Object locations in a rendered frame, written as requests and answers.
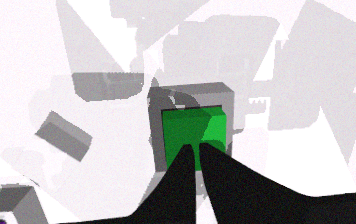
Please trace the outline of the green button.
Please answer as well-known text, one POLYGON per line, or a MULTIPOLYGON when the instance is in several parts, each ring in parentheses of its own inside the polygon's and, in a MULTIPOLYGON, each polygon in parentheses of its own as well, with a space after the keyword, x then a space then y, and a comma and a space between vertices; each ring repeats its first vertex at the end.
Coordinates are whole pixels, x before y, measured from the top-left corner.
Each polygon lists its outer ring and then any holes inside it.
POLYGON ((202 171, 199 144, 232 157, 235 91, 223 82, 150 87, 147 107, 155 173, 166 172, 184 144, 202 171))

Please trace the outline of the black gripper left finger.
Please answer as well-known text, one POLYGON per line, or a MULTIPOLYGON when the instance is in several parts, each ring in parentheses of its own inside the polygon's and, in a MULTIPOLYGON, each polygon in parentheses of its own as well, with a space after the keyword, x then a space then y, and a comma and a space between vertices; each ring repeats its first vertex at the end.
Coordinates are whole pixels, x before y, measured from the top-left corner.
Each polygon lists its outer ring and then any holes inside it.
POLYGON ((56 224, 197 224, 192 145, 182 146, 157 187, 130 216, 56 224))

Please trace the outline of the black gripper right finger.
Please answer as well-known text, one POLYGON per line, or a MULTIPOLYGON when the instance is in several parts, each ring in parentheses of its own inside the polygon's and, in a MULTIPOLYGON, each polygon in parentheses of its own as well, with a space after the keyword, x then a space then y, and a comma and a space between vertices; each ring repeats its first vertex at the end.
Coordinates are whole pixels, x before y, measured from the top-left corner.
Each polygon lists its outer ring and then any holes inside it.
POLYGON ((308 196, 209 143, 199 159, 217 224, 356 224, 356 192, 308 196))

